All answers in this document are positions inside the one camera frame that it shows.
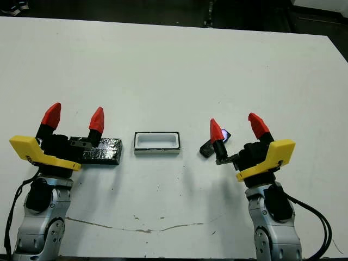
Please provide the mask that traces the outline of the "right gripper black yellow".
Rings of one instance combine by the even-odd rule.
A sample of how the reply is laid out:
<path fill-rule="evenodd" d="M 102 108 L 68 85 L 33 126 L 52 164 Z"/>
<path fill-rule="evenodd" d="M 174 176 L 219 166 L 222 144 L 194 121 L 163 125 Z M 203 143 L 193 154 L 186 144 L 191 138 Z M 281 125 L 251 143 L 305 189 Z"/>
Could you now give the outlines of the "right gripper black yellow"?
<path fill-rule="evenodd" d="M 274 173 L 289 164 L 295 142 L 289 139 L 275 141 L 261 117 L 249 113 L 248 120 L 259 142 L 245 144 L 239 153 L 227 157 L 224 136 L 215 119 L 210 119 L 210 142 L 216 154 L 216 164 L 232 163 L 237 170 L 238 182 L 244 182 L 266 173 Z"/>

